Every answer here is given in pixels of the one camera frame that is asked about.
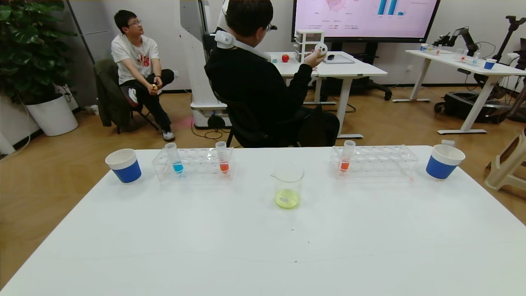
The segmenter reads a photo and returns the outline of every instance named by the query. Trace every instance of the white neck device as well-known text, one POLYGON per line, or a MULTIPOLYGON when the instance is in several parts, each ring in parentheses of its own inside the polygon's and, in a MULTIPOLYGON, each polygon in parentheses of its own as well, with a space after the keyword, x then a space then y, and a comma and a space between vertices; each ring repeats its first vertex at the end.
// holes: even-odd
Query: white neck device
POLYGON ((250 45, 247 45, 243 42, 240 42, 240 41, 237 41, 236 38, 228 33, 228 32, 225 32, 225 31, 217 31, 216 32, 216 37, 215 37, 215 40, 217 42, 217 47, 219 48, 223 48, 223 49, 230 49, 230 48, 233 48, 233 47, 238 47, 242 50, 246 50, 246 51, 249 51, 257 56, 260 56, 264 59, 266 59, 267 61, 271 62, 272 61, 272 58, 270 57, 270 55, 266 52, 262 52, 262 51, 259 51, 255 48, 253 48, 252 46, 250 45))

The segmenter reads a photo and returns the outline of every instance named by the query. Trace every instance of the man in white t-shirt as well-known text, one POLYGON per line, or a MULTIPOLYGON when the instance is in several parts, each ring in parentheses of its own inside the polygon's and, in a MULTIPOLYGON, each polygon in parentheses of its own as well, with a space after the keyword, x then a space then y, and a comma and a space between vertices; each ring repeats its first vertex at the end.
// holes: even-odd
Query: man in white t-shirt
POLYGON ((137 15, 121 10, 115 24, 122 34, 112 41, 112 56, 119 67, 119 85, 129 86, 126 94, 130 105, 144 104, 163 131, 163 138, 175 140, 171 121, 160 105, 157 91, 174 81, 174 72, 162 69, 157 43, 143 36, 144 29, 137 15))

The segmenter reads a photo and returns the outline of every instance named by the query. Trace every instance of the yellow liquid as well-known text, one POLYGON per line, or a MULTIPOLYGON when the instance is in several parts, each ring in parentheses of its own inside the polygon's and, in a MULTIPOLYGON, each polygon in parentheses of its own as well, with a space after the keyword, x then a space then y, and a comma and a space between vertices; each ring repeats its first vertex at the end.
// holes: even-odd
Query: yellow liquid
POLYGON ((284 209, 292 209, 299 203, 299 194, 290 189, 280 190, 276 193, 276 203, 284 209))

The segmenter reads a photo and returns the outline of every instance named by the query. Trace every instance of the tv screen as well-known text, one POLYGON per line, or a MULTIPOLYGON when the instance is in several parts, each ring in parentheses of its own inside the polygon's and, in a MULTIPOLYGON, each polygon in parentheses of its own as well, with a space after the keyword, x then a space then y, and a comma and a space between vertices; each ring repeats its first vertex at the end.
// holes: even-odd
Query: tv screen
POLYGON ((296 29, 320 29, 328 41, 424 42, 440 0, 295 0, 296 29))

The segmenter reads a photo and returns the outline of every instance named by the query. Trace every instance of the table leg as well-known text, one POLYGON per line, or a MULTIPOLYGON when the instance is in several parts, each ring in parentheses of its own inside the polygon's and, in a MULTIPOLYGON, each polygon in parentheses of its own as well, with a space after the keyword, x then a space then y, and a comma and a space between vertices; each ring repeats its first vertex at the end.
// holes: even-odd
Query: table leg
POLYGON ((484 88, 482 89, 482 92, 480 92, 479 97, 473 104, 473 107, 471 108, 471 111, 469 112, 468 117, 464 121, 464 124, 459 130, 440 130, 438 131, 439 134, 485 134, 485 130, 472 130, 471 127, 473 126, 473 123, 475 122, 475 119, 477 119, 477 116, 479 116, 480 111, 482 110, 482 107, 484 107, 484 104, 486 103, 486 100, 489 98, 491 91, 493 90, 493 87, 497 83, 500 77, 498 76, 488 76, 488 80, 486 81, 486 84, 484 85, 484 88))
POLYGON ((395 99, 392 100, 393 102, 429 102, 428 98, 417 98, 418 93, 420 92, 420 89, 422 88, 422 83, 424 82, 424 78, 426 78, 427 70, 429 69, 429 65, 431 64, 431 60, 426 58, 424 59, 424 65, 422 66, 422 71, 420 71, 420 75, 418 76, 417 83, 414 85, 413 92, 411 93, 410 98, 402 98, 402 99, 395 99))
POLYGON ((349 92, 351 91, 352 78, 346 77, 343 79, 343 85, 341 86, 340 103, 338 104, 338 112, 336 113, 340 120, 340 129, 338 130, 339 139, 361 139, 363 135, 360 134, 341 134, 341 128, 343 127, 343 121, 345 119, 345 111, 347 110, 347 102, 349 101, 349 92))
POLYGON ((316 90, 314 92, 314 102, 304 102, 303 105, 336 105, 336 102, 320 102, 321 77, 316 79, 316 90))

